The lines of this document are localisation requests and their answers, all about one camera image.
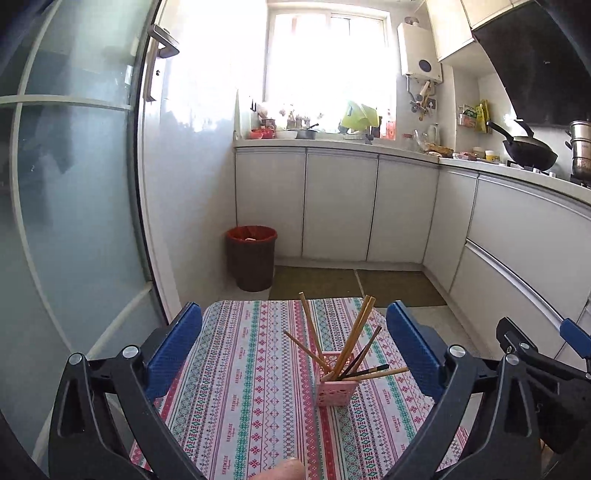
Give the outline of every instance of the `chopsticks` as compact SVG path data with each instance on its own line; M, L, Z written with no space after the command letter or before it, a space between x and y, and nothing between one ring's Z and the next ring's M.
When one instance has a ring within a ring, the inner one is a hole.
M374 330L374 334L369 339L368 344L365 345L364 349L361 350L361 353L355 357L355 359L349 364L349 366L347 368L345 368L345 371L340 376L341 378L345 377L351 371L353 371L353 373L355 373L357 371L357 369L361 365L361 362L365 358L365 355L368 354L369 347L371 347L371 344L373 343L375 338L378 336L378 333L381 331L382 331L382 327L380 325L378 325L378 327Z
M390 365L383 364L383 365L379 365L378 367L368 368L366 370L361 370L361 372L354 372L349 375L343 374L339 377L339 379L340 380L348 380L349 378L360 377L361 375L368 375L368 374L373 374L375 372L381 372L382 370L387 370L388 368L390 368Z
M316 333L316 329L314 328L314 323L312 323L312 314L310 313L310 305L308 304L308 301L306 300L306 297L304 296L304 292L302 292L302 291L300 292L300 301L301 301L301 306L304 309L304 314L306 315L306 323L308 324L308 332L310 334L310 344L314 343L314 346L316 347L316 351L318 352L319 356L321 358L324 358L324 356L322 355L322 349L320 348L320 339L318 338L318 334Z
M359 339L359 335L361 335L361 331L363 330L363 327L365 326L365 322L367 322L369 314L371 313L371 310L374 308L374 303L375 303L374 297L370 297L369 295L365 296L365 298L363 299L363 304L361 305L361 309L359 311L359 314L357 315L357 319L355 320L355 323L353 324L353 329L351 330L351 334L349 335L349 338L347 338L345 346L343 347L343 350L341 351L339 357L336 360L334 370L331 373L329 373L328 375L325 375L324 377L322 377L322 379L321 379L322 381L331 381L331 380L336 379L336 377L339 376L341 370L345 366L347 359L351 356L351 352L353 351L353 348L355 347L355 344L357 343L357 340Z
M316 362L318 365L320 365L325 371L330 372L330 367L328 366L328 364L326 364L326 362L321 359L318 358L315 354L313 354L312 352L310 352L310 350L303 344L301 343L297 338L295 338L290 332L288 332L287 330L283 330L283 333L285 333L292 342L294 342L298 347L300 347L305 353L308 354L308 356L314 361Z
M360 382L362 380L369 380L371 378L387 377L388 375L402 374L404 372L408 372L408 367L391 368L390 370L385 370L383 372L376 372L373 374L361 375L360 377L354 377L354 378L352 378L352 380L355 380L356 382Z
M359 340L359 336L363 332L363 328L365 327L367 319L371 314L372 309L374 308L376 300L374 297L366 295L363 299L363 303L361 305L361 308L359 309L357 318L355 319L355 322L353 323L353 326L351 328L351 333L347 338L347 341L345 342L345 345L341 350L341 353L337 357L335 367L331 368L330 365L328 365L326 363L326 360L324 359L324 354L322 353L322 349L320 347L320 339L318 338L316 328L314 328L314 323L312 322L310 305L308 304L308 301L306 300L306 297L303 292L300 292L299 296L306 317L306 325L308 327L308 333L310 338L310 348L306 347L290 332L283 330L283 333L285 333L292 342L294 342L325 372L325 375L320 379L321 381L363 381L408 371L407 367L391 369L388 364L383 364L377 367L368 368L366 370L358 372L358 368L365 359L365 356L368 354L374 340L377 338L378 334L382 330L381 326L378 326L374 330L371 338L369 339L369 342L365 345L365 347L363 347L359 355L357 355L354 358L354 360L350 362L347 368L345 368L345 370L343 371L343 367L345 366L347 360L351 357L351 353L353 352L355 344Z

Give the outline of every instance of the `bottle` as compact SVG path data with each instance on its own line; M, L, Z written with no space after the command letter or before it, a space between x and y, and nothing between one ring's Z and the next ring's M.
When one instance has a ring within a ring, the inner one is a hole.
M386 115L386 139L396 140L396 120L392 117L390 109Z

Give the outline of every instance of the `range hood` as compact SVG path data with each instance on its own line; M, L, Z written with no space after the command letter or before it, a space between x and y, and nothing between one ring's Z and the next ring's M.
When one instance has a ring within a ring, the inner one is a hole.
M510 10L476 29L474 36L519 118L545 127L591 119L591 75L585 56L577 53L584 50L569 41L573 35L563 32L539 4L529 2Z

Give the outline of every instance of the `stainless steel pot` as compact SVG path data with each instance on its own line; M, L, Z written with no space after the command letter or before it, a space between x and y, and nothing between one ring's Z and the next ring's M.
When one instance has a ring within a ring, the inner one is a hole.
M589 158L573 158L573 176L580 180L591 181L591 160Z
M578 138L565 142L566 146L573 151L573 158L586 158L591 160L591 141Z
M591 142L591 122L576 120L570 124L567 133L573 141L587 140L588 142Z

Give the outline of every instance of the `wok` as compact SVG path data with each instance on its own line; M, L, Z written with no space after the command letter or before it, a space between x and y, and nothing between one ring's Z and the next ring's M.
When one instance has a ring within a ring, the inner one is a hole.
M548 170L556 162L558 155L544 142L534 138L532 129L523 121L515 120L527 137L513 137L507 130L493 122L487 122L487 126L504 135L503 145L509 156L519 165L526 168L539 168L541 171Z

